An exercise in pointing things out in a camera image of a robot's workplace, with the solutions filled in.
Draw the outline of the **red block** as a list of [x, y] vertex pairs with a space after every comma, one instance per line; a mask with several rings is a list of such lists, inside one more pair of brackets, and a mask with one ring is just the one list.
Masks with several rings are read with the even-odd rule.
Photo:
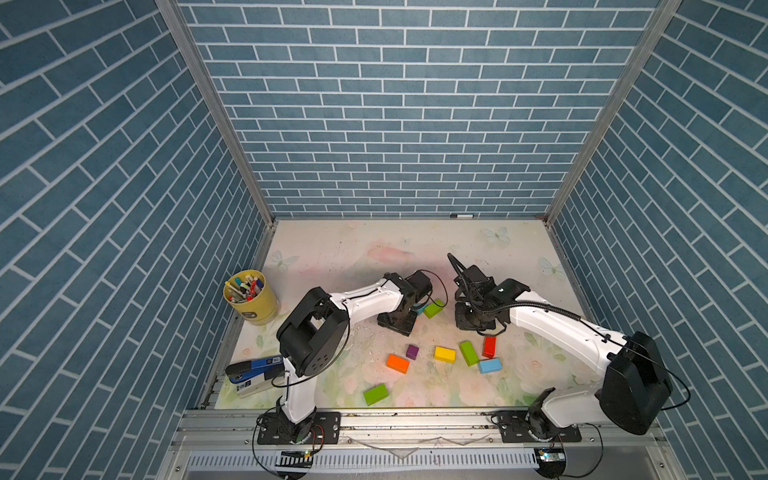
[[484, 343], [483, 343], [483, 351], [482, 355], [486, 359], [492, 359], [495, 357], [496, 353], [496, 338], [495, 337], [485, 337]]

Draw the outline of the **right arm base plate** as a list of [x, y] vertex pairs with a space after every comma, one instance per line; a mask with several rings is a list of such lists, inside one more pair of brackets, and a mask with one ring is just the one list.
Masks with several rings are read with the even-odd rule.
[[498, 429], [502, 442], [512, 443], [578, 443], [582, 435], [578, 427], [539, 427], [528, 420], [525, 409], [500, 410], [489, 415], [489, 420]]

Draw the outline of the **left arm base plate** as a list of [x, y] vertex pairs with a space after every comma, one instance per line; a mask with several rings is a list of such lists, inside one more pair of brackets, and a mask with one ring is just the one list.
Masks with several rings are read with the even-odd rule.
[[281, 410], [263, 413], [257, 420], [258, 445], [337, 444], [341, 430], [341, 413], [315, 411], [299, 423], [292, 423]]

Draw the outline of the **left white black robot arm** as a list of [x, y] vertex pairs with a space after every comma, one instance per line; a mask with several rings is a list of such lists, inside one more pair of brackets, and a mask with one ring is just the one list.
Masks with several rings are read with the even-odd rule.
[[276, 334], [284, 364], [283, 379], [275, 385], [284, 391], [276, 408], [281, 439], [298, 443], [310, 433], [317, 377], [345, 348], [353, 326], [374, 318], [380, 326], [408, 336], [432, 292], [430, 279], [421, 271], [406, 277], [386, 273], [370, 285], [341, 293], [309, 290]]

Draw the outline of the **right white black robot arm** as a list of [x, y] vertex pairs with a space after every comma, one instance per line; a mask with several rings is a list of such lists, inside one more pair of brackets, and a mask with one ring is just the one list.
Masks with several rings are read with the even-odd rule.
[[565, 308], [546, 302], [515, 279], [501, 283], [477, 266], [447, 256], [456, 276], [455, 322], [459, 329], [487, 338], [511, 326], [535, 334], [580, 360], [599, 381], [578, 388], [543, 390], [528, 407], [531, 435], [548, 441], [577, 424], [612, 422], [644, 435], [666, 409], [674, 391], [654, 339], [637, 331], [625, 335], [602, 328]]

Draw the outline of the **orange block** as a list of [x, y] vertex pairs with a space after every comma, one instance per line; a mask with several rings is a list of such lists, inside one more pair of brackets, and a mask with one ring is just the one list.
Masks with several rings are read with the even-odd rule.
[[390, 354], [385, 365], [398, 373], [406, 374], [410, 366], [410, 361], [400, 356]]

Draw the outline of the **yellow block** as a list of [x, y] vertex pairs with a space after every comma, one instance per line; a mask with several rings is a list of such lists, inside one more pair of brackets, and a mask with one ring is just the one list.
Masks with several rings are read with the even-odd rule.
[[437, 346], [434, 350], [434, 359], [440, 362], [453, 364], [456, 361], [454, 349]]

